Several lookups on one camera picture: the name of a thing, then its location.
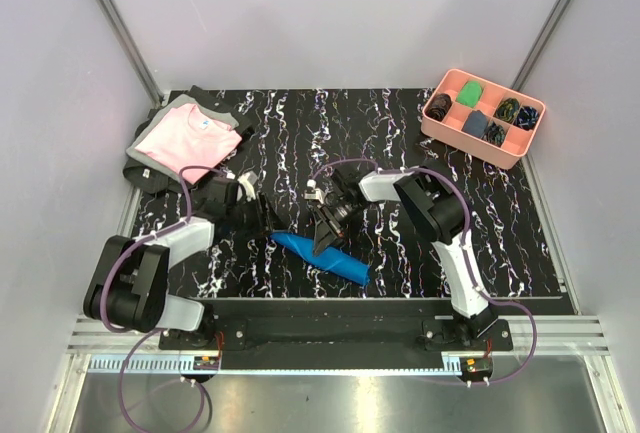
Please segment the blue satin napkin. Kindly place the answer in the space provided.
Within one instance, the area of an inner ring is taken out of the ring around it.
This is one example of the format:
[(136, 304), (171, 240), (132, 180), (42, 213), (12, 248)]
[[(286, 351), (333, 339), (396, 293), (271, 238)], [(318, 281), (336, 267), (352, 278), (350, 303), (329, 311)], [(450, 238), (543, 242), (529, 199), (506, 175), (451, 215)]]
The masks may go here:
[(313, 241), (309, 238), (289, 232), (275, 232), (270, 238), (322, 271), (333, 273), (362, 287), (369, 283), (369, 266), (334, 247), (328, 247), (315, 256)]

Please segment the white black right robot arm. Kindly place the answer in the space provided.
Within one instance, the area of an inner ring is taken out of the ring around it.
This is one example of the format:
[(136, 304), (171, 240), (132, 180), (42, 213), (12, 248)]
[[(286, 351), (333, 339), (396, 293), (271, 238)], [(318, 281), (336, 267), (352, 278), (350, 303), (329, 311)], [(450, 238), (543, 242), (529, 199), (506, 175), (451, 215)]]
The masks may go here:
[(339, 245), (349, 222), (369, 206), (400, 204), (439, 257), (450, 289), (455, 340), (470, 350), (486, 342), (497, 314), (488, 301), (473, 252), (467, 202), (451, 180), (427, 167), (360, 173), (335, 165), (331, 181), (329, 191), (320, 189), (314, 178), (307, 181), (304, 197), (314, 222), (312, 254), (318, 256)]

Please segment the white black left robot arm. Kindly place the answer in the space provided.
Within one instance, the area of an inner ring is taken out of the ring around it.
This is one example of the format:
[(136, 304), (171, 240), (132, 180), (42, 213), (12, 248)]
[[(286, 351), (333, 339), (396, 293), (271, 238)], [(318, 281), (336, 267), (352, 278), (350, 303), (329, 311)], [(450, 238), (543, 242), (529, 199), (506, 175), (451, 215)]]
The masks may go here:
[(118, 331), (181, 331), (190, 346), (206, 348), (216, 325), (205, 318), (202, 303), (168, 292), (171, 268), (220, 239), (262, 238), (283, 230), (266, 194), (249, 180), (214, 179), (191, 200), (189, 217), (156, 233), (106, 241), (84, 297), (84, 315)]

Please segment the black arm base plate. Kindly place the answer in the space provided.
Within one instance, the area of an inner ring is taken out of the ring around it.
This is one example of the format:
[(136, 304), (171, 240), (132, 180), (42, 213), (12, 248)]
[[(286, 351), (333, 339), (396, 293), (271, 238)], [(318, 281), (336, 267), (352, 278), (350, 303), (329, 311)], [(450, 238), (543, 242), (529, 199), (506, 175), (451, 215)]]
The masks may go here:
[(211, 300), (195, 333), (173, 332), (166, 351), (222, 349), (229, 374), (449, 373), (457, 356), (513, 350), (506, 320), (476, 325), (446, 299)]

